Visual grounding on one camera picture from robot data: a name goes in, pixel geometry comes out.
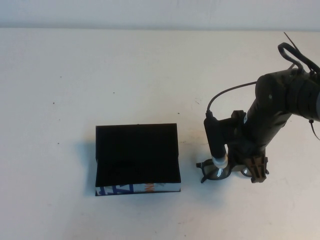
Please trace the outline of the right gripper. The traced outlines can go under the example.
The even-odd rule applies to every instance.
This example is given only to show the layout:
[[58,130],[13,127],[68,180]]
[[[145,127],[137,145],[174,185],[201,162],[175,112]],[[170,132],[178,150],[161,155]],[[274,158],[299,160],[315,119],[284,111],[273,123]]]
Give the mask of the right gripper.
[[280,111],[271,116],[261,111],[251,114],[235,110],[231,116],[240,120],[240,127],[234,131],[236,139],[231,144],[231,161],[235,163],[231,171],[244,172],[247,169],[244,160],[251,158],[251,182],[263,183],[269,174],[266,147],[286,125],[288,114]]

